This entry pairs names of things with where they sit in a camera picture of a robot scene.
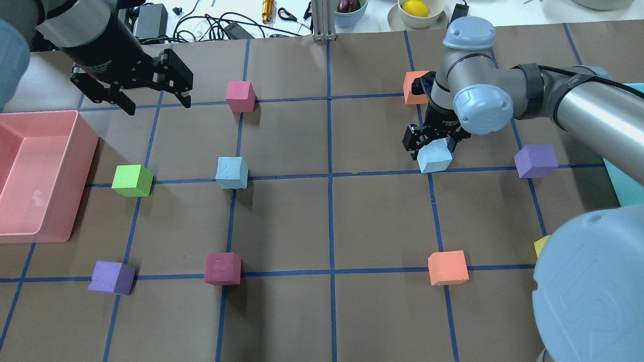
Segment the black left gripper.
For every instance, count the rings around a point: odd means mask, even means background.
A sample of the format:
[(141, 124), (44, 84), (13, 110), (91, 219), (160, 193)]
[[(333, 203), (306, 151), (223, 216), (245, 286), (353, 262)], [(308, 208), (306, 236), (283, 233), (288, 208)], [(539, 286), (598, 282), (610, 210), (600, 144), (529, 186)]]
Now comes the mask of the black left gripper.
[(69, 49), (74, 61), (71, 82), (93, 103), (118, 106), (135, 115), (136, 104), (127, 89), (150, 88), (177, 98), (191, 107), (194, 74), (172, 49), (155, 58), (142, 50), (128, 30), (105, 30), (96, 39)]

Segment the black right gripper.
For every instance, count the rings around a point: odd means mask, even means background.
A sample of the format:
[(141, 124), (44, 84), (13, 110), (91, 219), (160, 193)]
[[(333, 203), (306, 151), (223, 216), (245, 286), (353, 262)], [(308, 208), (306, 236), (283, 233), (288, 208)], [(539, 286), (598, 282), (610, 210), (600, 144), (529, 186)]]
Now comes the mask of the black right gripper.
[(447, 147), (453, 153), (461, 141), (469, 139), (472, 134), (465, 131), (453, 110), (439, 106), (432, 99), (432, 90), (435, 82), (435, 73), (425, 73), (412, 82), (412, 94), (421, 93), (428, 97), (428, 107), (425, 112), (423, 126), (408, 125), (402, 140), (405, 151), (416, 153), (426, 144), (439, 138), (447, 137)]

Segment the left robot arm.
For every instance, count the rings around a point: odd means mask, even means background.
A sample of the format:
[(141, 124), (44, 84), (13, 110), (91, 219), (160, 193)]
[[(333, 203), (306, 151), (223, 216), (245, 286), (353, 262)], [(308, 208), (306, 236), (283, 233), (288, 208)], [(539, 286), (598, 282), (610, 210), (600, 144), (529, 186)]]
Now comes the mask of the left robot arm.
[(43, 35), (74, 61), (71, 82), (93, 103), (135, 114), (126, 89), (174, 94), (191, 107), (193, 72), (171, 49), (152, 57), (119, 19), (140, 1), (2, 1), (2, 105), (12, 100), (28, 68), (32, 40)]

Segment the purple block near left arm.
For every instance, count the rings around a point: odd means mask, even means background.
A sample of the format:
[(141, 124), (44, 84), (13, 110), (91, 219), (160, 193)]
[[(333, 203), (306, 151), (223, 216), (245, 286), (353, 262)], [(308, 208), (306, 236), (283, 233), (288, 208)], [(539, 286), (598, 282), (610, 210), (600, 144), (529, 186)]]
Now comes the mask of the purple block near left arm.
[(97, 261), (89, 291), (128, 296), (134, 283), (136, 268), (122, 262)]

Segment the purple block near right arm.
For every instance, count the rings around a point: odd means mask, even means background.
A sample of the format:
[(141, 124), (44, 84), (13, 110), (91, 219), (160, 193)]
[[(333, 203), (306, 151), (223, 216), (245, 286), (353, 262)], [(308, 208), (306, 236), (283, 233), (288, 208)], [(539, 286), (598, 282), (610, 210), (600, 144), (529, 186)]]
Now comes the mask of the purple block near right arm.
[(559, 167), (551, 144), (529, 144), (514, 156), (520, 178), (545, 178)]

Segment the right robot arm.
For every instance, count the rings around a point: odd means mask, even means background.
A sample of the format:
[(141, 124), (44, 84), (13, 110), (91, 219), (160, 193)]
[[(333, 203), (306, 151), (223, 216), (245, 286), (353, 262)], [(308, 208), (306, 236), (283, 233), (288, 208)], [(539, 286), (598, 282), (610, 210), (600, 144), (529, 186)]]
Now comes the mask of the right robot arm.
[[(423, 125), (402, 141), (423, 173), (445, 171), (458, 142), (512, 120), (548, 117), (601, 158), (572, 173), (584, 195), (616, 197), (610, 172), (642, 186), (642, 91), (602, 68), (536, 63), (497, 69), (496, 30), (465, 16), (448, 26), (440, 67), (414, 80), (428, 97)], [(642, 361), (642, 203), (597, 209), (562, 224), (534, 268), (541, 361)]]

